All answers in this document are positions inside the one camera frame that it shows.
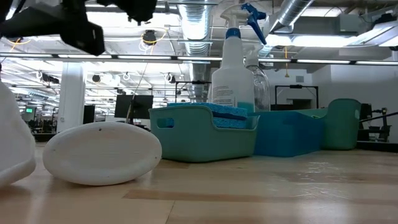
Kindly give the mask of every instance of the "white plastic object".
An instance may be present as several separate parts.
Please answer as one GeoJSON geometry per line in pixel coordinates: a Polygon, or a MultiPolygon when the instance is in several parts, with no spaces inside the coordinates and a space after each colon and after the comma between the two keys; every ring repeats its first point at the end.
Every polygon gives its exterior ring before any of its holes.
{"type": "Polygon", "coordinates": [[[228,20],[229,29],[223,46],[221,68],[211,76],[211,102],[217,105],[245,108],[254,112],[254,78],[243,64],[243,46],[238,29],[250,15],[241,5],[227,8],[221,17],[228,20]]]}
{"type": "Polygon", "coordinates": [[[0,187],[35,170],[35,139],[21,118],[15,96],[0,82],[0,187]]]}
{"type": "Polygon", "coordinates": [[[71,128],[45,146],[43,162],[55,177],[83,185],[113,185],[155,168],[162,146],[150,132],[130,124],[97,122],[71,128]]]}
{"type": "Polygon", "coordinates": [[[259,51],[261,44],[250,45],[247,50],[245,65],[254,75],[254,107],[255,112],[271,110],[271,89],[268,77],[259,67],[259,51]]]}

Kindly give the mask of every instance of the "bottle label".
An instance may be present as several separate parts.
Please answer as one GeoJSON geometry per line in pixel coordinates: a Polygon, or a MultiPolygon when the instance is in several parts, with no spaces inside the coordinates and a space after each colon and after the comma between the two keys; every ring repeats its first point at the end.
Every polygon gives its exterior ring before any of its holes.
{"type": "Polygon", "coordinates": [[[212,90],[212,102],[223,106],[238,106],[234,91],[229,86],[215,86],[212,90]]]}

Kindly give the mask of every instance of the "blue sponge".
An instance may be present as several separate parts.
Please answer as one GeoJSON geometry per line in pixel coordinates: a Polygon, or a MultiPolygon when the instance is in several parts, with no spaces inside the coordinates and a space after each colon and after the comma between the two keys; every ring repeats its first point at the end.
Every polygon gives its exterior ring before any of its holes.
{"type": "MultiPolygon", "coordinates": [[[[238,129],[246,128],[246,121],[228,119],[228,118],[213,118],[213,124],[217,128],[238,128],[238,129]]],[[[167,128],[174,127],[174,120],[172,118],[167,118],[166,127],[167,128]]]]}
{"type": "Polygon", "coordinates": [[[169,103],[167,106],[187,106],[187,105],[201,105],[208,107],[215,118],[227,118],[236,120],[246,120],[248,118],[248,111],[244,108],[235,108],[232,106],[221,106],[213,103],[169,103]]]}

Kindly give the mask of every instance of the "wall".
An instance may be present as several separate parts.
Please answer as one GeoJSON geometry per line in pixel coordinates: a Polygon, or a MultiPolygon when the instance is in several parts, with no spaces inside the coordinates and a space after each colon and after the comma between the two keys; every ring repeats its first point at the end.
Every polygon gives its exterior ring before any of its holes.
{"type": "MultiPolygon", "coordinates": [[[[271,86],[271,104],[275,104],[275,86],[276,85],[312,85],[312,74],[308,74],[304,69],[289,70],[289,78],[286,78],[286,70],[265,70],[271,86]],[[297,83],[296,76],[304,76],[304,83],[297,83]]],[[[309,89],[295,90],[290,88],[278,87],[278,104],[291,104],[294,99],[312,100],[312,107],[315,108],[315,90],[309,89]]]]}
{"type": "Polygon", "coordinates": [[[327,65],[312,74],[312,85],[319,87],[319,107],[327,107],[331,95],[331,65],[327,65]]]}
{"type": "MultiPolygon", "coordinates": [[[[313,74],[313,83],[320,86],[320,104],[323,106],[337,98],[353,98],[372,104],[373,110],[386,107],[388,113],[398,111],[397,67],[329,65],[313,74]]],[[[390,142],[398,143],[398,117],[387,120],[392,125],[390,142]]],[[[371,123],[374,126],[381,124],[381,119],[371,123]]]]}

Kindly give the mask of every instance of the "blue spray nozzle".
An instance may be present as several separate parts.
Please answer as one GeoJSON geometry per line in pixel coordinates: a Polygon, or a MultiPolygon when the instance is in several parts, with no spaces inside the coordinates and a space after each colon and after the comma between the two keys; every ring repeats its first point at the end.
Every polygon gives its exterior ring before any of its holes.
{"type": "Polygon", "coordinates": [[[247,12],[250,12],[250,16],[248,17],[248,25],[253,28],[257,36],[259,37],[260,41],[266,45],[266,38],[264,37],[264,34],[261,31],[261,28],[259,24],[257,23],[258,20],[265,19],[267,17],[267,14],[265,12],[259,12],[254,6],[252,6],[250,3],[245,3],[242,5],[243,10],[247,10],[247,12]]]}

